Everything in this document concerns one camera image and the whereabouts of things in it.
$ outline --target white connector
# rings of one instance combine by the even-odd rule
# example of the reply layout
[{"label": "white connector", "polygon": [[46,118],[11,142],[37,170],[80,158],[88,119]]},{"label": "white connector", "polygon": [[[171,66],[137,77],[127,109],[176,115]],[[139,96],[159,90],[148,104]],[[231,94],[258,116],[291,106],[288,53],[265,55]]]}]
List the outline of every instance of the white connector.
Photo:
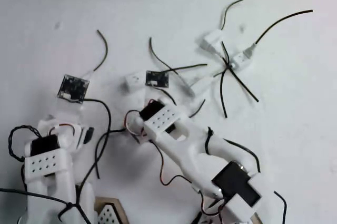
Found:
[{"label": "white connector", "polygon": [[220,29],[213,30],[202,39],[200,47],[210,52],[211,54],[217,54],[219,56],[222,56],[222,37],[223,33]]},{"label": "white connector", "polygon": [[243,70],[245,67],[247,67],[251,62],[251,57],[253,55],[255,47],[256,44],[253,43],[253,45],[251,45],[250,47],[235,54],[231,58],[231,68],[235,71],[240,71]]},{"label": "white connector", "polygon": [[145,86],[145,71],[138,71],[127,75],[125,77],[125,83],[128,91],[135,92],[142,89]]},{"label": "white connector", "polygon": [[199,96],[203,94],[206,90],[208,90],[212,86],[214,80],[215,78],[212,76],[205,76],[195,81],[192,85],[190,85],[190,88],[193,91],[194,96]]}]

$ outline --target white table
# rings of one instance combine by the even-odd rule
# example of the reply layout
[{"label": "white table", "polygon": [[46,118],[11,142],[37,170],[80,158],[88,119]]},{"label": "white table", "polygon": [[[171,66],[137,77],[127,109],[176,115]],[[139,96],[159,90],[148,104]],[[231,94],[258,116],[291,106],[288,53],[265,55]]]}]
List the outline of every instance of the white table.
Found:
[{"label": "white table", "polygon": [[[63,75],[81,76],[100,61],[104,45],[96,29],[105,35],[109,55],[91,78],[87,97],[106,101],[117,129],[128,108],[144,103],[141,94],[122,99],[122,77],[164,69],[150,56],[148,38],[153,37],[155,51],[171,66],[209,64],[182,73],[185,78],[214,72],[219,60],[199,49],[198,41],[219,26],[223,8],[232,1],[0,0],[0,186],[23,188],[20,164],[8,155],[10,130],[20,124],[37,126],[50,111]],[[222,115],[219,81],[195,117],[199,125],[211,126],[259,155],[271,188],[288,202],[287,224],[334,223],[337,218],[337,0],[244,0],[229,11],[224,31],[233,52],[250,45],[277,19],[311,8],[314,13],[271,30],[259,43],[252,65],[239,73],[259,103],[227,75],[229,118]],[[179,102],[188,102],[177,84],[172,77],[169,91]],[[146,90],[147,97],[155,95],[159,93]],[[99,104],[84,106],[85,122],[96,127],[96,140],[106,128],[106,113]],[[29,137],[27,131],[15,135],[19,155]],[[83,173],[93,161],[94,143],[82,153]],[[220,162],[212,162],[208,169],[216,173]],[[100,168],[96,194],[119,198],[130,223],[188,223],[199,209],[200,197],[184,181],[160,184],[160,157],[150,144],[139,146],[127,135],[112,137]],[[165,157],[165,179],[177,172]],[[15,223],[25,204],[23,196],[0,195],[0,222]],[[282,212],[282,202],[273,197],[262,215],[269,223],[281,223]]]}]

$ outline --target black wire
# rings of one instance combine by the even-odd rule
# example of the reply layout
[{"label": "black wire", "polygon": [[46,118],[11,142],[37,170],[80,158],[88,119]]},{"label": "black wire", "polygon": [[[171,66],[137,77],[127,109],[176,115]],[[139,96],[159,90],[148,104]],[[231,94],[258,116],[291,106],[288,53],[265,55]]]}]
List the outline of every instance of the black wire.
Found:
[{"label": "black wire", "polygon": [[9,151],[9,155],[13,158],[15,158],[16,160],[18,160],[19,162],[24,162],[25,158],[23,156],[18,157],[16,154],[14,154],[13,149],[12,149],[12,143],[13,143],[13,134],[15,131],[19,130],[19,129],[29,129],[30,131],[32,131],[37,137],[41,138],[41,134],[40,132],[32,127],[31,125],[20,125],[15,127],[14,129],[11,130],[9,137],[8,137],[8,151]]},{"label": "black wire", "polygon": [[42,199],[49,199],[49,200],[53,200],[53,201],[56,201],[56,202],[60,202],[62,204],[67,204],[67,202],[62,200],[62,199],[58,199],[58,198],[54,198],[54,197],[50,197],[50,196],[42,195],[42,194],[38,194],[38,193],[33,193],[33,192],[17,190],[17,189],[0,188],[0,192],[16,193],[16,194],[32,196],[32,197],[37,197],[37,198],[42,198]]},{"label": "black wire", "polygon": [[207,65],[208,65],[207,63],[200,63],[200,64],[194,64],[194,65],[191,65],[191,66],[185,66],[185,67],[175,67],[175,68],[173,68],[173,69],[160,71],[160,73],[170,72],[170,71],[173,71],[173,70],[186,70],[186,69],[192,69],[192,68],[194,68],[194,67],[202,67],[202,66],[207,66]]},{"label": "black wire", "polygon": [[25,165],[24,164],[21,166],[21,180],[25,188],[25,191],[27,191],[27,185],[25,183]]},{"label": "black wire", "polygon": [[150,37],[150,41],[149,41],[148,45],[149,45],[149,47],[150,47],[151,53],[154,55],[154,57],[157,58],[158,61],[160,61],[161,63],[163,63],[166,67],[168,67],[168,68],[169,68],[171,71],[173,71],[176,75],[179,75],[175,69],[171,68],[171,67],[170,67],[169,65],[167,65],[164,61],[162,61],[162,60],[156,55],[156,53],[153,51],[153,48],[152,48],[152,37]]},{"label": "black wire", "polygon": [[235,2],[232,2],[232,3],[227,7],[227,9],[226,9],[226,11],[225,11],[225,16],[224,16],[224,18],[223,18],[223,24],[222,24],[221,30],[223,30],[224,27],[225,27],[225,23],[226,23],[226,15],[227,15],[227,11],[229,10],[229,8],[231,8],[231,6],[233,6],[234,4],[237,4],[237,3],[241,2],[241,1],[243,1],[243,0],[237,0],[237,1],[235,1]]},{"label": "black wire", "polygon": [[187,182],[192,183],[189,179],[187,179],[186,177],[184,177],[184,176],[182,176],[182,175],[175,175],[173,178],[171,178],[171,180],[170,180],[169,182],[165,183],[165,182],[163,181],[163,179],[162,179],[163,169],[164,169],[164,156],[163,156],[163,153],[162,153],[162,151],[160,150],[160,148],[157,146],[157,144],[155,144],[152,140],[149,140],[149,142],[150,142],[151,144],[153,144],[153,145],[156,147],[156,149],[158,150],[158,152],[159,152],[159,154],[160,154],[160,157],[161,157],[161,159],[162,159],[162,164],[161,164],[161,168],[160,168],[160,182],[162,183],[163,186],[169,186],[170,183],[172,183],[172,181],[173,181],[174,179],[176,179],[176,178],[182,178],[182,179],[186,180]]},{"label": "black wire", "polygon": [[103,152],[105,150],[105,147],[106,147],[106,144],[107,144],[107,141],[108,141],[108,138],[109,138],[109,134],[110,134],[110,128],[111,128],[111,112],[110,112],[109,107],[103,101],[98,100],[98,99],[84,99],[83,101],[86,101],[86,102],[97,102],[97,103],[100,103],[100,104],[104,105],[104,107],[105,107],[105,109],[107,111],[107,114],[108,114],[108,127],[107,127],[107,133],[105,135],[105,140],[104,140],[101,152],[100,152],[99,156],[97,157],[97,159],[95,159],[93,165],[88,170],[88,173],[85,175],[82,183],[80,184],[80,187],[78,188],[77,196],[76,196],[76,204],[79,204],[79,202],[80,202],[81,192],[82,192],[83,186],[84,186],[86,180],[88,179],[90,173],[92,172],[92,170],[94,168],[98,169],[97,164],[98,164],[99,160],[101,159],[101,157],[103,155]]},{"label": "black wire", "polygon": [[226,71],[227,71],[227,68],[221,74],[221,79],[220,79],[220,100],[221,100],[221,106],[222,106],[223,114],[225,115],[225,118],[227,119],[228,117],[227,117],[225,102],[223,100],[223,93],[222,93],[223,78],[225,76]]},{"label": "black wire", "polygon": [[274,191],[274,194],[275,194],[276,196],[278,196],[278,197],[283,201],[284,208],[283,208],[282,224],[285,224],[285,216],[286,216],[286,209],[287,209],[286,201],[285,201],[285,199],[284,199],[284,198],[283,198],[277,191]]},{"label": "black wire", "polygon": [[201,110],[202,106],[204,105],[205,101],[206,101],[206,99],[204,99],[204,100],[202,101],[202,103],[201,103],[201,105],[199,106],[199,108],[198,108],[194,113],[192,113],[192,114],[189,116],[189,118],[193,118],[194,116],[196,116],[196,115],[200,112],[200,110]]},{"label": "black wire", "polygon": [[[225,54],[228,56],[228,53],[227,53],[227,50],[226,50],[226,47],[225,47],[225,45],[223,44],[223,42],[221,42],[221,45],[222,45],[222,48],[223,48],[223,50],[224,50],[224,52],[225,52]],[[236,75],[236,73],[232,70],[232,68],[231,68],[231,66],[230,66],[230,64],[229,64],[229,62],[227,62],[226,60],[225,60],[225,58],[222,58],[222,60],[224,61],[224,63],[226,64],[226,66],[227,66],[227,68],[230,70],[230,72],[232,73],[232,75],[235,77],[235,79],[241,84],[241,86],[242,87],[244,87],[245,88],[245,90],[250,94],[250,96],[253,98],[253,99],[255,99],[255,101],[259,101],[258,99],[257,99],[257,97],[248,89],[248,87],[240,80],[240,78]]]},{"label": "black wire", "polygon": [[156,87],[153,87],[153,88],[155,88],[156,90],[159,90],[159,91],[163,92],[166,96],[168,96],[172,100],[172,102],[175,105],[177,105],[176,102],[175,102],[175,100],[174,100],[174,98],[169,94],[169,92],[167,92],[166,90],[163,90],[163,89],[156,88]]},{"label": "black wire", "polygon": [[[125,128],[123,129],[118,129],[118,130],[110,130],[109,133],[122,133],[122,132],[125,132]],[[103,138],[107,135],[107,132],[105,132],[101,137],[100,139],[98,140],[97,144],[96,144],[96,148],[95,148],[95,160],[97,160],[97,156],[98,156],[98,146],[100,144],[100,142],[103,140]],[[100,173],[98,171],[98,167],[96,168],[96,175],[97,175],[97,178],[100,179]]]},{"label": "black wire", "polygon": [[206,152],[206,154],[210,154],[209,153],[209,142],[210,142],[210,139],[211,139],[213,134],[214,134],[213,130],[209,127],[209,130],[207,132],[207,139],[205,141],[205,152]]},{"label": "black wire", "polygon": [[283,20],[286,20],[287,18],[290,18],[290,17],[293,17],[293,16],[297,16],[297,15],[300,15],[300,14],[304,14],[304,13],[310,13],[310,12],[313,12],[312,9],[309,9],[307,11],[301,11],[301,12],[296,12],[296,13],[293,13],[293,14],[290,14],[286,17],[283,17],[281,18],[280,20],[277,20],[274,24],[272,24],[271,26],[269,26],[263,33],[262,35],[256,40],[255,44],[257,44],[260,39],[262,39],[262,37],[276,24],[278,24],[279,22],[283,21]]},{"label": "black wire", "polygon": [[256,161],[257,171],[258,171],[259,173],[261,173],[261,168],[260,168],[260,161],[259,161],[259,158],[257,157],[257,155],[256,155],[253,151],[251,151],[250,149],[246,148],[245,146],[242,146],[242,145],[240,145],[240,144],[238,144],[238,143],[236,143],[236,142],[234,142],[234,141],[230,141],[230,140],[226,140],[226,139],[224,139],[224,140],[225,140],[226,142],[228,142],[229,144],[234,145],[234,146],[236,146],[236,147],[238,147],[238,148],[240,148],[240,149],[243,149],[244,151],[246,151],[246,152],[248,152],[249,154],[251,154],[251,155],[254,157],[255,161]]},{"label": "black wire", "polygon": [[105,61],[106,58],[107,58],[107,53],[108,53],[108,46],[107,46],[107,41],[106,41],[105,37],[103,36],[103,34],[102,34],[99,30],[97,30],[97,33],[99,34],[99,36],[102,38],[102,40],[103,40],[103,42],[104,42],[104,45],[105,45],[105,54],[104,54],[104,57],[103,57],[102,61],[101,61],[100,64],[94,69],[94,71],[98,70],[98,68],[99,68],[100,66],[102,66],[102,64],[104,63],[104,61]]}]

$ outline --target circuit board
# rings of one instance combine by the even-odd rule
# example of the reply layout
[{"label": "circuit board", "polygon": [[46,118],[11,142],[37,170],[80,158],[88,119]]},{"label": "circuit board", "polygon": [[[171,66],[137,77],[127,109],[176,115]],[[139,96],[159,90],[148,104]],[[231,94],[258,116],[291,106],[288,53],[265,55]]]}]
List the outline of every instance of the circuit board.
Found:
[{"label": "circuit board", "polygon": [[64,75],[57,97],[75,103],[83,103],[89,81],[71,75]]}]

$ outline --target black circuit board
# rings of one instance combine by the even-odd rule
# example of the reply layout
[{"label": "black circuit board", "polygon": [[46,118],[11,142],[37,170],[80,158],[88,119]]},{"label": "black circuit board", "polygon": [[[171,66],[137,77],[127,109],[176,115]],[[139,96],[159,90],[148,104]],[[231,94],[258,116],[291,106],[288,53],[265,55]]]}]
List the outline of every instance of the black circuit board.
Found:
[{"label": "black circuit board", "polygon": [[146,82],[145,85],[152,87],[169,87],[169,73],[168,72],[155,72],[146,71]]},{"label": "black circuit board", "polygon": [[57,97],[74,103],[83,103],[89,81],[71,75],[64,75]]}]

